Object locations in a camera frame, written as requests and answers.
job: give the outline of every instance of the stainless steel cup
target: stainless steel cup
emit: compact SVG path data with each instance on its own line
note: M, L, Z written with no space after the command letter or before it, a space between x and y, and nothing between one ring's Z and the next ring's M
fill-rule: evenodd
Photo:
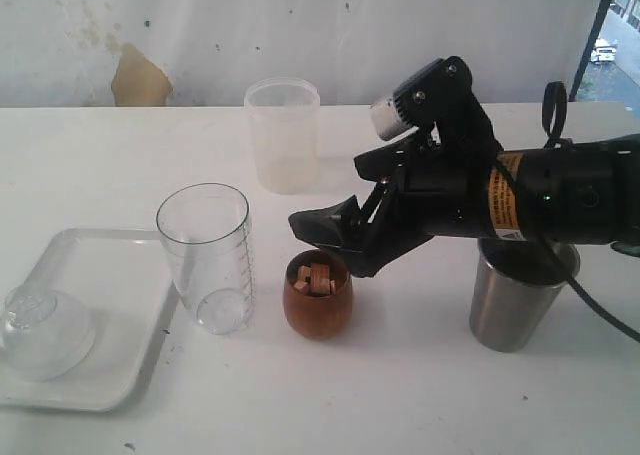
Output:
M480 260L469 326L480 343L499 352L523 348L566 282L531 242L478 240ZM573 275L580 256L573 245L554 251Z

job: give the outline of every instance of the white tray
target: white tray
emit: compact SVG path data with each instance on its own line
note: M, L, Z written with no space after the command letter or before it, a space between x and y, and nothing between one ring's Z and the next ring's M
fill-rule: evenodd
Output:
M163 336L160 316L175 309L175 303L165 306L171 276L157 232L65 230L53 238L27 280L87 305L96 341L76 367L47 382L18 379L0 357L0 405L116 407L132 392L154 336Z

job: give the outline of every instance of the white table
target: white table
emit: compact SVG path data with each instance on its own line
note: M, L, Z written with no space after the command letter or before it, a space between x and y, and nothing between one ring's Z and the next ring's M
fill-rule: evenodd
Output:
M486 109L507 148L543 143L539 105ZM572 104L565 136L637 131L622 105ZM473 240L435 239L356 280L352 323L334 340L288 327L283 271L306 246L287 215L365 196L351 158L378 145L367 108L323 107L323 179L279 196L255 178L242 109L0 110L0 293L58 231L153 228L167 194L201 181L248 196L257 278L248 329L216 337L178 306L150 382L129 402L104 414L2 409L0 453L132 453L125 443L136 454L637 453L640 347L565 289L520 353L484 348L467 325ZM580 253L579 279L640 327L637 260Z

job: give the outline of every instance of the wooden cup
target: wooden cup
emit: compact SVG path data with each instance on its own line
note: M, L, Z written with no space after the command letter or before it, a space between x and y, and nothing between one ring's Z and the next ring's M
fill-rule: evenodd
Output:
M304 294L293 288L298 267L312 263L329 265L336 293L330 295ZM320 250L309 250L296 256L289 265L284 281L284 315L289 325L300 335L324 340L340 332L351 319L353 286L347 267L336 257Z

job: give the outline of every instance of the warning label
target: warning label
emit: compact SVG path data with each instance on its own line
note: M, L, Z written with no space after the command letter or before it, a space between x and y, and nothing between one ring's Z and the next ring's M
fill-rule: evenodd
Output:
M498 160L509 170L515 180L518 176L522 153L501 153L498 155ZM505 240L524 240L518 224L516 196L509 188L507 181L495 168L491 170L488 195L489 215L496 235Z

